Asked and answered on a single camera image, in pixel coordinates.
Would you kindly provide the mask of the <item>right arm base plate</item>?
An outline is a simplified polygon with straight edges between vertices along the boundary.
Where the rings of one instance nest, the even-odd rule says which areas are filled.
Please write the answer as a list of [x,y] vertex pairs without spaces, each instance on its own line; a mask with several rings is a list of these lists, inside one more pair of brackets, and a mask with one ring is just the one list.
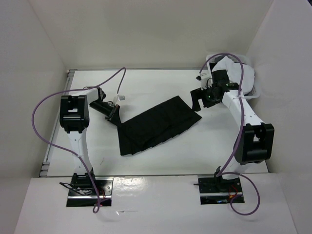
[[199,189],[201,205],[244,203],[240,179],[225,180],[221,176],[199,176],[194,183]]

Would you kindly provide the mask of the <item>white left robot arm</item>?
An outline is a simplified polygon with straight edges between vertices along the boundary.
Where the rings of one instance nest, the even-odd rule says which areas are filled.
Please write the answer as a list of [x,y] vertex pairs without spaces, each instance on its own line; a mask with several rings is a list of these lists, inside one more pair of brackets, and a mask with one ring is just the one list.
[[114,102],[103,101],[106,94],[101,88],[87,88],[73,95],[63,95],[60,100],[60,125],[69,137],[71,152],[74,155],[74,189],[80,189],[86,195],[97,190],[97,182],[91,165],[86,133],[90,124],[89,107],[105,115],[105,119],[120,126],[120,106]]

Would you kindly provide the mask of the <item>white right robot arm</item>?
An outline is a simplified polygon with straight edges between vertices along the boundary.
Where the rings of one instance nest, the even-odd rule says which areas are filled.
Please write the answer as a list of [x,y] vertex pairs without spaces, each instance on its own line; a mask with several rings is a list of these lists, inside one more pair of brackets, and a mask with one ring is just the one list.
[[239,83],[230,81],[225,70],[214,71],[211,76],[199,74],[196,78],[202,82],[202,86],[191,91],[192,109],[200,111],[200,101],[205,108],[222,103],[239,126],[230,158],[217,168],[212,179],[199,182],[201,189],[225,192],[233,188],[240,174],[245,173],[252,164],[270,159],[274,127],[256,115],[246,101]]

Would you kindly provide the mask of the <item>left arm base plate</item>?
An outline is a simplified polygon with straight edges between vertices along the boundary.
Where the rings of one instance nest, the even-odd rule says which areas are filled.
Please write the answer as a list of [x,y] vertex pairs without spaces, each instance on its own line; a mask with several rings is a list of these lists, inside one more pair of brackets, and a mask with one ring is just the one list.
[[[68,196],[66,207],[94,207],[98,203],[97,193],[89,178],[84,178],[82,184],[78,182],[64,183],[68,188]],[[96,178],[94,180],[99,198],[101,200],[101,207],[110,207],[112,205],[112,178]]]

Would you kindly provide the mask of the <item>black skirt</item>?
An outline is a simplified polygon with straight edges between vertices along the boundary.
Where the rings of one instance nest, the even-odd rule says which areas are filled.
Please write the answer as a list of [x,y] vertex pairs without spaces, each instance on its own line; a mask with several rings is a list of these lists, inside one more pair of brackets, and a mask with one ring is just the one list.
[[134,155],[187,131],[201,120],[175,96],[122,123],[117,128],[121,156]]

